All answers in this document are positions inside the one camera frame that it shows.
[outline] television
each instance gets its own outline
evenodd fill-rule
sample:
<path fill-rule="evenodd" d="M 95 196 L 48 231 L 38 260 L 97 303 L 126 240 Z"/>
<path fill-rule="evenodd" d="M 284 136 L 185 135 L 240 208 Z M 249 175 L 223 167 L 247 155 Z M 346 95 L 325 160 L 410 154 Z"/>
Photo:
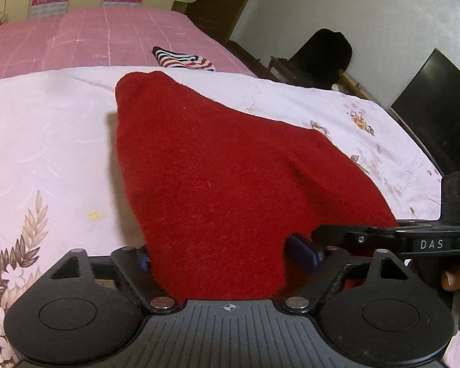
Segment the television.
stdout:
<path fill-rule="evenodd" d="M 460 171 L 460 70 L 435 49 L 391 107 L 442 174 Z"/>

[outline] red beanie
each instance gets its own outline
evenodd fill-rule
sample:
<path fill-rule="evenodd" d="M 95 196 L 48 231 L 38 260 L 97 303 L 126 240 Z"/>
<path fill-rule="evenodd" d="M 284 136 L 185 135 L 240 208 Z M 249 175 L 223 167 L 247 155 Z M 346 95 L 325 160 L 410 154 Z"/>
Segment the red beanie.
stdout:
<path fill-rule="evenodd" d="M 155 280 L 178 300 L 260 299 L 303 276 L 292 232 L 394 226 L 373 182 L 318 131 L 232 110 L 163 72 L 116 87 L 117 152 Z"/>

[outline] metal screw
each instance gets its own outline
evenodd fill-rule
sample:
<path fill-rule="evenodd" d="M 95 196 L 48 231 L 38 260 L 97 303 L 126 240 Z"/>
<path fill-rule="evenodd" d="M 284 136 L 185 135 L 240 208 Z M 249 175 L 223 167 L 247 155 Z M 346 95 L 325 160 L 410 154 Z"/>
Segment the metal screw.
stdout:
<path fill-rule="evenodd" d="M 291 309 L 304 309 L 309 305 L 309 301 L 305 297 L 300 296 L 288 297 L 285 303 Z"/>
<path fill-rule="evenodd" d="M 155 309 L 166 310 L 172 307 L 175 304 L 175 301 L 172 297 L 160 296 L 152 299 L 150 304 Z"/>

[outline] white floral bedsheet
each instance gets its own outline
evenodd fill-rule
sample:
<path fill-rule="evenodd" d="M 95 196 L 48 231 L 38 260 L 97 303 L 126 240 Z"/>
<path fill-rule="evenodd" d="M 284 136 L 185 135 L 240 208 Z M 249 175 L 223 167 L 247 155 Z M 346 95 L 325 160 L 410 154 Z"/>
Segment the white floral bedsheet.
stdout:
<path fill-rule="evenodd" d="M 106 255 L 143 243 L 113 148 L 114 87 L 128 72 L 153 70 L 242 112 L 321 131 L 374 181 L 396 217 L 439 216 L 439 173 L 373 102 L 159 67 L 69 68 L 0 80 L 0 367 L 16 359 L 4 314 L 64 253 L 81 247 Z"/>

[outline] striped towel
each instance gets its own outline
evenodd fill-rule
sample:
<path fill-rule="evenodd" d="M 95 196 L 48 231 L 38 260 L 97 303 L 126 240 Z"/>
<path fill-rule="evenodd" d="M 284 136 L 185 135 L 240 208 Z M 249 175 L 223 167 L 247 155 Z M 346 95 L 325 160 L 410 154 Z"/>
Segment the striped towel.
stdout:
<path fill-rule="evenodd" d="M 211 61 L 197 55 L 178 54 L 160 47 L 153 47 L 151 53 L 155 55 L 158 64 L 162 67 L 185 67 L 216 72 Z"/>

